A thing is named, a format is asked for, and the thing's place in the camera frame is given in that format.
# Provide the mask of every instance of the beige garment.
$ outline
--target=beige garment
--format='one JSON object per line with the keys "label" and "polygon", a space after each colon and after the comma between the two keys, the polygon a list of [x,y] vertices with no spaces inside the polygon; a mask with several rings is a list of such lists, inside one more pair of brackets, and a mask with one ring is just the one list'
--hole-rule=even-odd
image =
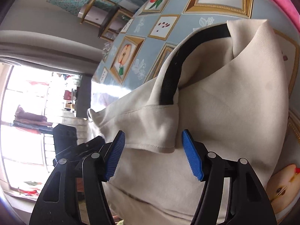
{"label": "beige garment", "polygon": [[[101,112],[89,112],[95,132],[106,142],[118,130],[126,134],[115,175],[104,184],[107,200],[124,214],[126,224],[145,224],[135,209],[152,217],[163,212],[176,218],[172,224],[190,223],[204,183],[193,176],[182,148],[184,129],[224,159],[248,159],[267,184],[287,126],[281,50],[266,20],[228,21],[227,27],[231,37],[204,42],[185,59],[173,104],[159,105],[167,70],[179,48],[201,30],[173,50],[157,78]],[[128,199],[130,206],[118,199]],[[225,218],[227,199],[225,182],[218,222]],[[148,206],[142,208],[139,200]],[[149,224],[168,224],[165,219]]]}

